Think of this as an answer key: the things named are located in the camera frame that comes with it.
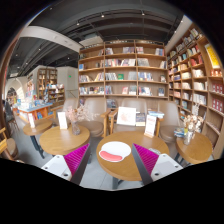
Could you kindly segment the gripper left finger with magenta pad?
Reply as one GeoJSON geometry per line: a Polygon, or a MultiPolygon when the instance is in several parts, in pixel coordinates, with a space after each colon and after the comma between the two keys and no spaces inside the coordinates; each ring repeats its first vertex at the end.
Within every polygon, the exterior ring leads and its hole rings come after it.
{"type": "Polygon", "coordinates": [[[65,156],[54,156],[42,169],[79,185],[87,166],[89,156],[90,144],[86,144],[65,156]]]}

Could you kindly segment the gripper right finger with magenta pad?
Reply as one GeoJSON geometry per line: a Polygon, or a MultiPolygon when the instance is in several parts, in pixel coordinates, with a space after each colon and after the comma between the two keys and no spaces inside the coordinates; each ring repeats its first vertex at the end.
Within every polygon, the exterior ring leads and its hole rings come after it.
{"type": "Polygon", "coordinates": [[[132,145],[132,154],[144,185],[182,169],[182,166],[166,153],[158,153],[137,144],[132,145]]]}

